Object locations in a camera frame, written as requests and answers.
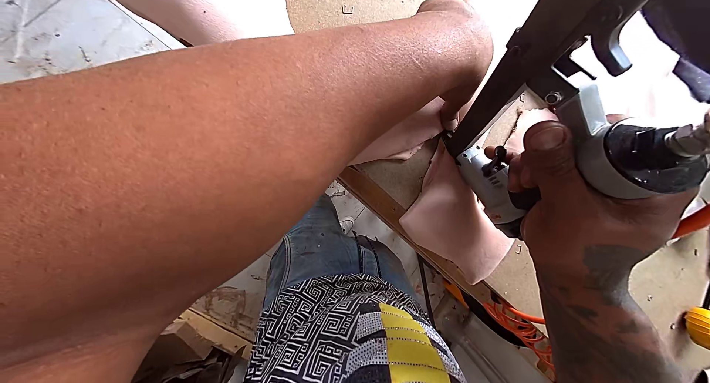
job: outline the yellow stripe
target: yellow stripe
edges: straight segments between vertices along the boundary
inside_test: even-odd
[[[405,319],[412,319],[412,315],[409,315],[409,313],[407,311],[403,311],[403,310],[401,310],[397,307],[393,307],[389,304],[380,303],[380,310],[382,312],[393,313],[395,315],[399,315]]]
[[[408,340],[418,340],[421,342],[429,343],[429,336],[423,332],[417,332],[405,327],[385,327],[387,333],[387,339],[397,338],[397,339],[408,339]]]
[[[439,352],[431,344],[411,340],[387,338],[387,360],[402,364],[421,364],[436,369],[444,369]]]
[[[380,309],[392,382],[448,383],[444,363],[424,328],[399,308],[380,303]]]
[[[450,383],[447,372],[429,367],[390,364],[392,383],[426,382]]]

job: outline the black and white patterned shirt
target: black and white patterned shirt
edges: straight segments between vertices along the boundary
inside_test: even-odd
[[[465,383],[421,306],[366,274],[286,288],[262,312],[245,382]]]

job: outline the hand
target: hand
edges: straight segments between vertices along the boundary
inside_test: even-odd
[[[477,60],[470,65],[478,66],[478,69],[468,69],[458,86],[439,96],[445,101],[440,111],[442,126],[452,131],[459,124],[459,110],[471,100],[486,75],[493,58],[493,41],[488,26],[463,0],[426,0],[417,11],[418,15],[424,13],[439,13],[444,19],[452,21],[458,27],[452,31],[452,40],[468,40],[469,54],[464,54],[464,57]],[[487,59],[487,62],[481,63],[481,59]]]
[[[602,195],[579,174],[571,138],[559,122],[538,123],[525,134],[525,151],[509,159],[509,189],[538,187],[542,194],[521,229],[537,272],[584,276],[591,246],[625,251],[598,263],[630,271],[670,239],[697,190],[635,200]]]

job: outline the blue jeans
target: blue jeans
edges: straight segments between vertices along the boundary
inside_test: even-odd
[[[378,276],[414,296],[399,258],[377,240],[345,235],[333,202],[322,195],[283,237],[271,258],[263,309],[268,308],[284,288],[319,276],[345,273]]]

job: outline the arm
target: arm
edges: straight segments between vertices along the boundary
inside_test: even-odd
[[[0,380],[127,381],[369,142],[439,94],[470,97],[485,25],[437,1],[1,86]]]
[[[679,369],[628,292],[628,278],[677,228],[695,192],[618,200],[586,186],[571,133],[534,125],[510,161],[513,191],[539,187],[523,223],[558,382],[679,382]]]
[[[658,332],[628,292],[630,269],[594,265],[640,250],[609,245],[583,252],[589,261],[583,279],[538,276],[558,382],[680,382]]]

